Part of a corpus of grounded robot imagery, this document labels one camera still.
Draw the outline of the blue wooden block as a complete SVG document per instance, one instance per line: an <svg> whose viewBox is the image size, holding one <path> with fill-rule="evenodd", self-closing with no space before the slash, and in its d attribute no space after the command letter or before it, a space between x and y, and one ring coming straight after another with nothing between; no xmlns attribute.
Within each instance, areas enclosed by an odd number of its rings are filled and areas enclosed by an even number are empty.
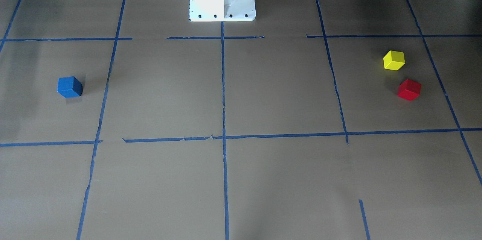
<svg viewBox="0 0 482 240"><path fill-rule="evenodd" d="M64 98L80 97L83 92L83 84L74 76L61 77L58 79L56 91Z"/></svg>

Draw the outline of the yellow wooden block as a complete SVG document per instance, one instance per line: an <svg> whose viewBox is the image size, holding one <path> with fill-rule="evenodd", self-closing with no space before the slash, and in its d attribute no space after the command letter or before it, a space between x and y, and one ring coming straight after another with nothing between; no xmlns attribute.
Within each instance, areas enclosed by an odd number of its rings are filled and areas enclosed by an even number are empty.
<svg viewBox="0 0 482 240"><path fill-rule="evenodd" d="M383 57L384 69L398 71L405 64L405 56L403 52L388 51Z"/></svg>

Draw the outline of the red wooden block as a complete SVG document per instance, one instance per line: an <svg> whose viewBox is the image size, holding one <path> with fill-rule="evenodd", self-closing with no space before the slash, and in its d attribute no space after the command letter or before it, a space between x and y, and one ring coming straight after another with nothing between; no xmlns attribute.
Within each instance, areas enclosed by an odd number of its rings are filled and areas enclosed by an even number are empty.
<svg viewBox="0 0 482 240"><path fill-rule="evenodd" d="M422 84L411 79L406 79L399 85L397 96L402 99L413 101L420 96Z"/></svg>

